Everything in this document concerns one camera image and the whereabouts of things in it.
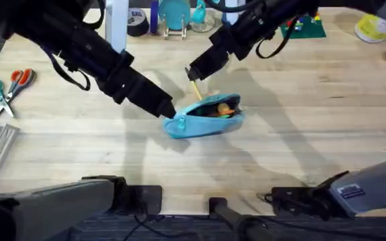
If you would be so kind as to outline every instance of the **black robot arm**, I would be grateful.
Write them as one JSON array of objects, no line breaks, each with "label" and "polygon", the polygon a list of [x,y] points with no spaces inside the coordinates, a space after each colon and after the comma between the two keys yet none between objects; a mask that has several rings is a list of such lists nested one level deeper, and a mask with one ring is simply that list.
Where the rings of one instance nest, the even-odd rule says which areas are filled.
[{"label": "black robot arm", "polygon": [[[103,0],[99,2],[103,13]],[[130,67],[134,57],[125,50],[117,53],[92,28],[96,24],[82,21],[92,0],[0,0],[0,6],[7,3],[8,8],[0,8],[3,37],[17,33],[38,44],[65,80],[83,90],[90,88],[71,79],[53,55],[65,60],[68,70],[85,72],[95,78],[99,88],[117,104],[127,98],[154,116],[162,114],[172,118],[175,115],[172,97]]]},{"label": "black robot arm", "polygon": [[[206,2],[218,8],[211,0]],[[326,1],[253,0],[253,2],[256,4],[242,13],[234,25],[223,25],[210,36],[212,46],[190,64],[190,69],[187,69],[190,80],[203,80],[217,72],[228,62],[229,54],[243,60],[257,42],[271,39],[281,24],[297,16],[315,14],[318,6]],[[345,7],[386,19],[386,0],[342,0],[342,2]]]}]

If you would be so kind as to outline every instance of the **white object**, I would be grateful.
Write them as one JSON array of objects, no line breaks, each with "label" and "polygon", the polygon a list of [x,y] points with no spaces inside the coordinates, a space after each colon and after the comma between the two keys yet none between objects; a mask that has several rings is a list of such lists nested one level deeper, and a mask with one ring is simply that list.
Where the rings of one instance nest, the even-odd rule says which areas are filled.
[{"label": "white object", "polygon": [[[226,7],[238,7],[245,4],[245,0],[226,0]],[[231,25],[235,24],[238,21],[240,13],[226,13],[226,20],[231,23]]]},{"label": "white object", "polygon": [[364,42],[375,44],[386,40],[386,20],[366,14],[355,25],[355,33]]},{"label": "white object", "polygon": [[105,39],[121,53],[126,48],[129,0],[107,0],[105,9]]}]

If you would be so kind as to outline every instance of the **wooden table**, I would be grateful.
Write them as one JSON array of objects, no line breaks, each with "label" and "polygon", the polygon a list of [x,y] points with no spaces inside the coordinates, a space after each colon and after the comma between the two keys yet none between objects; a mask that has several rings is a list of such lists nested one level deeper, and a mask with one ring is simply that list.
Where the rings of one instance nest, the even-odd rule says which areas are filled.
[{"label": "wooden table", "polygon": [[[83,92],[63,81],[39,47],[13,36],[0,54],[0,78],[8,84],[12,71],[26,67],[39,78],[13,102],[18,118],[0,118],[21,129],[0,191],[118,175],[128,184],[161,185],[163,214],[205,214],[211,196],[227,197],[244,214],[272,214],[257,192],[316,185],[386,161],[386,42],[356,37],[358,11],[324,8],[321,15],[327,38],[292,40],[270,60],[254,52],[242,62],[233,58],[200,83],[203,93],[240,93],[246,118],[237,131],[187,140],[169,138],[162,118],[115,104],[94,82]],[[189,31],[184,42],[130,37],[127,50],[133,67],[182,108],[197,101],[184,66],[210,47],[209,35]],[[261,51],[280,41],[277,32]]]}]

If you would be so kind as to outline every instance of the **black tape roll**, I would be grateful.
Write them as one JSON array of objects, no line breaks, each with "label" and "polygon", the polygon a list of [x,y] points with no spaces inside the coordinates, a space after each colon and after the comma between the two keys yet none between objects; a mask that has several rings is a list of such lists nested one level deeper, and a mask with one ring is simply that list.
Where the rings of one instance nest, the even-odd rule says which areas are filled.
[{"label": "black tape roll", "polygon": [[127,34],[133,37],[144,35],[148,32],[149,24],[144,10],[129,8],[127,14]]}]

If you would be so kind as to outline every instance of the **pencil case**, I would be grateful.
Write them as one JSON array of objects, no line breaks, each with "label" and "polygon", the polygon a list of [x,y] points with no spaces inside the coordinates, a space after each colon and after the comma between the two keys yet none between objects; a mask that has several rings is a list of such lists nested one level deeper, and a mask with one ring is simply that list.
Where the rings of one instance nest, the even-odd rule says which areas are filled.
[{"label": "pencil case", "polygon": [[[216,94],[177,112],[173,119],[164,119],[164,130],[174,139],[214,135],[241,125],[244,114],[239,108],[238,94]],[[226,103],[234,113],[213,117],[216,106]]]}]

